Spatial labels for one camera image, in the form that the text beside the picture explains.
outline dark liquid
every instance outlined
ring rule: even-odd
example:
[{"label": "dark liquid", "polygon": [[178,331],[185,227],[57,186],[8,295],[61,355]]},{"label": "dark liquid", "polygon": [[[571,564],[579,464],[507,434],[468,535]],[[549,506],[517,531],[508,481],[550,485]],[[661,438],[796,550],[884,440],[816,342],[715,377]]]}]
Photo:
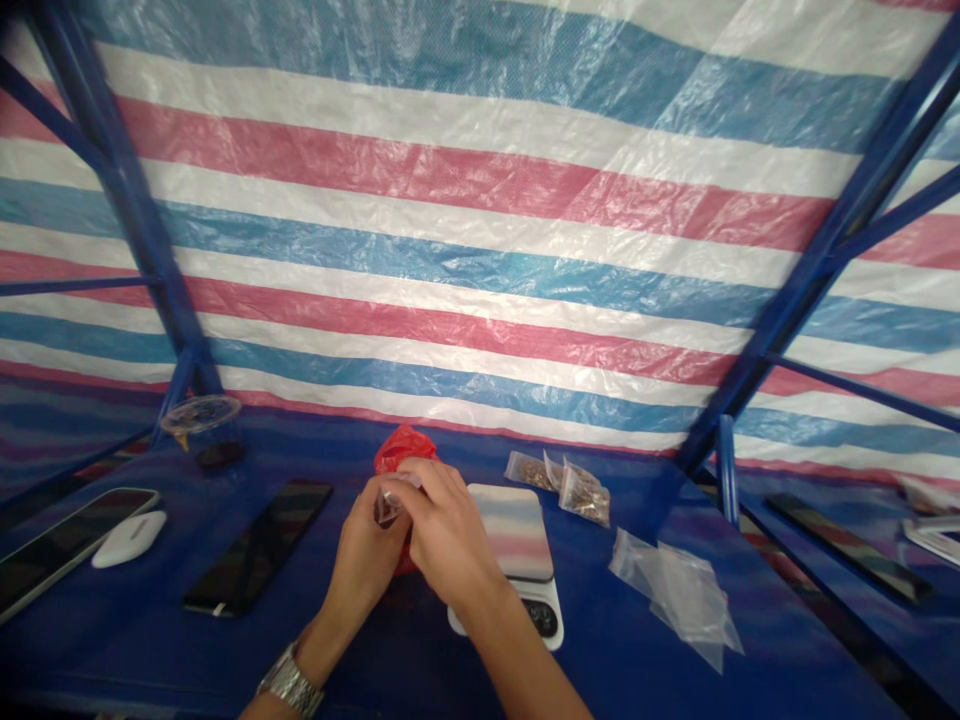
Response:
[{"label": "dark liquid", "polygon": [[196,455],[197,465],[204,470],[220,470],[243,457],[243,445],[236,440],[216,443]]}]

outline wrist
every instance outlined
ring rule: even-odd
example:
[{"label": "wrist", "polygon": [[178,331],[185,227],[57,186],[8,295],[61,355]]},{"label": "wrist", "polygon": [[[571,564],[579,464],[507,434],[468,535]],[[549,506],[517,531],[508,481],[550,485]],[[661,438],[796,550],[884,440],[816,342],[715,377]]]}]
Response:
[{"label": "wrist", "polygon": [[485,583],[481,590],[472,593],[459,607],[454,607],[453,611],[467,635],[474,637],[475,634],[481,634],[491,622],[499,622],[504,613],[514,605],[523,608],[516,588],[506,576],[500,575],[492,582]]},{"label": "wrist", "polygon": [[294,653],[297,667],[311,685],[323,687],[364,619],[348,605],[328,596],[320,612],[301,633]]}]

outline plastic cup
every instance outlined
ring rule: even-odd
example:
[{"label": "plastic cup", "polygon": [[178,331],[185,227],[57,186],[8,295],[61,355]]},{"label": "plastic cup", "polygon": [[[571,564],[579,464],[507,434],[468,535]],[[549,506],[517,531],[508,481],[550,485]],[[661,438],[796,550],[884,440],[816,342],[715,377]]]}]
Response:
[{"label": "plastic cup", "polygon": [[243,457],[237,415],[242,405],[226,395],[199,395],[171,408],[160,427],[204,470],[220,470]]}]

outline blue metal pole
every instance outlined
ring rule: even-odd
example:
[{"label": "blue metal pole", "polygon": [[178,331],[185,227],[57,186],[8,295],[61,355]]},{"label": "blue metal pole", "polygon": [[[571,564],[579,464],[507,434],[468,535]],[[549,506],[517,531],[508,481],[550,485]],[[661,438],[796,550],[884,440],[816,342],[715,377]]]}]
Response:
[{"label": "blue metal pole", "polygon": [[740,501],[737,499],[737,464],[733,446],[733,418],[721,415],[717,425],[717,473],[720,476],[720,503],[723,516],[735,528],[740,527]]},{"label": "blue metal pole", "polygon": [[50,132],[60,138],[64,145],[73,150],[81,160],[97,173],[110,172],[112,169],[103,153],[100,152],[76,126],[63,116],[56,106],[33,86],[19,70],[0,56],[0,87],[23,105]]},{"label": "blue metal pole", "polygon": [[797,362],[796,360],[790,360],[776,353],[767,353],[765,357],[768,362],[780,365],[788,370],[793,370],[793,372],[806,375],[809,378],[819,380],[828,385],[833,385],[834,387],[867,398],[868,400],[873,400],[881,405],[886,405],[888,408],[893,408],[907,415],[926,420],[928,423],[939,425],[947,430],[960,432],[960,417],[953,413],[932,407],[931,405],[919,403],[916,400],[905,398],[896,393],[866,385],[865,383],[844,377],[843,375],[836,375],[827,370],[821,370],[820,368],[815,368],[805,363]]},{"label": "blue metal pole", "polygon": [[184,348],[177,358],[177,366],[173,369],[173,377],[170,378],[170,385],[167,386],[166,395],[164,395],[163,403],[160,405],[160,414],[157,416],[153,433],[150,435],[150,447],[156,445],[163,436],[160,421],[174,405],[187,397],[187,390],[190,389],[190,379],[193,377],[194,370],[196,370],[195,363],[196,358],[193,355],[193,350]]},{"label": "blue metal pole", "polygon": [[112,172],[98,173],[100,182],[124,228],[141,274],[161,282],[151,286],[150,292],[174,350],[178,355],[187,347],[193,351],[196,362],[192,384],[198,392],[223,392],[210,345],[174,259],[170,238],[150,197],[99,58],[73,5],[64,0],[35,3],[29,20],[76,127],[113,168]]},{"label": "blue metal pole", "polygon": [[0,297],[12,295],[36,295],[47,292],[72,292],[74,290],[102,290],[113,287],[156,285],[155,278],[139,275],[109,278],[82,278],[79,280],[41,280],[25,283],[0,283]]},{"label": "blue metal pole", "polygon": [[960,165],[842,242],[820,266],[820,274],[841,272],[851,260],[863,255],[874,245],[899,232],[958,193],[960,193]]},{"label": "blue metal pole", "polygon": [[787,282],[764,308],[754,334],[690,428],[676,462],[694,476],[713,452],[722,415],[740,416],[773,367],[767,353],[782,355],[827,294],[837,272],[822,263],[840,242],[867,226],[904,172],[926,146],[960,91],[960,13],[940,37],[883,119],[836,204]]}]

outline silver watch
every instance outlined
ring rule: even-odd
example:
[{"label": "silver watch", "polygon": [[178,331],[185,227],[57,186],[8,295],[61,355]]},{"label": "silver watch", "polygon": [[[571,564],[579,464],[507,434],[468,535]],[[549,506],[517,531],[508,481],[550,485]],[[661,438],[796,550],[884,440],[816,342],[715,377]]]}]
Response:
[{"label": "silver watch", "polygon": [[309,720],[323,700],[323,690],[317,690],[300,672],[293,659],[296,649],[297,643],[293,642],[284,650],[283,655],[260,681],[257,695],[263,692],[272,693],[300,713],[305,720]]}]

